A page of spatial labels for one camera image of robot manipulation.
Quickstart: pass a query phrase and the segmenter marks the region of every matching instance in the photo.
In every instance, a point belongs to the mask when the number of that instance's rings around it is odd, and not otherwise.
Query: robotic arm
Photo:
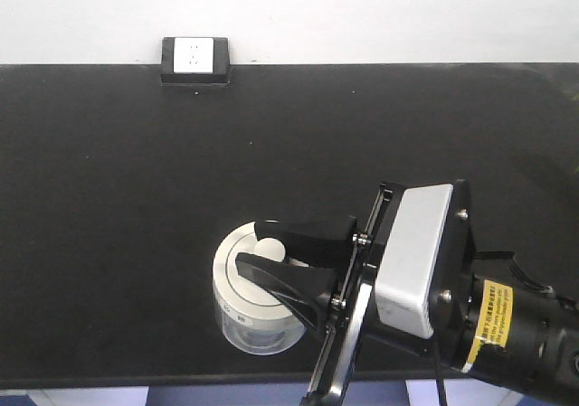
[[[241,251],[239,275],[323,342],[301,405],[342,403],[365,336],[431,357],[437,367],[578,404],[579,307],[527,277],[514,254],[477,253],[469,211],[465,181],[382,184],[363,229],[352,217],[254,223],[258,241],[281,241],[300,263]],[[476,258],[505,260],[513,279],[479,274]]]

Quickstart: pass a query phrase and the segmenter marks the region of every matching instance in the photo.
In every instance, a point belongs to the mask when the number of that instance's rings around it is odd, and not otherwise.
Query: yellow warning label
[[[477,360],[482,345],[507,345],[513,316],[513,288],[489,279],[485,279],[483,287],[479,322],[469,356],[462,367],[463,373],[467,373]]]

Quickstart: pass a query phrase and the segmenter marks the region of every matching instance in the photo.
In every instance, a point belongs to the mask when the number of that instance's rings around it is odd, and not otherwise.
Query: cable
[[[438,336],[434,333],[434,341],[432,342],[434,355],[434,377],[436,379],[436,392],[438,393],[438,404],[440,406],[448,406],[446,400],[446,388],[444,387],[444,376],[442,375],[441,353],[438,346]]]

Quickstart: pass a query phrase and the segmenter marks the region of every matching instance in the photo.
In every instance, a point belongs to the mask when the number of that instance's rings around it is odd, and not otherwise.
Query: clear plastic jar
[[[242,251],[253,253],[256,244],[251,222],[232,231],[215,253],[215,317],[238,349],[277,354],[296,344],[305,328],[278,299],[237,274],[235,257]]]

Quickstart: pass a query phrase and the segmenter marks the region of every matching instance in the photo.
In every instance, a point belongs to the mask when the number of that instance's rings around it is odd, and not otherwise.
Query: outlet box
[[[226,38],[166,37],[163,39],[163,85],[227,84],[230,74]]]

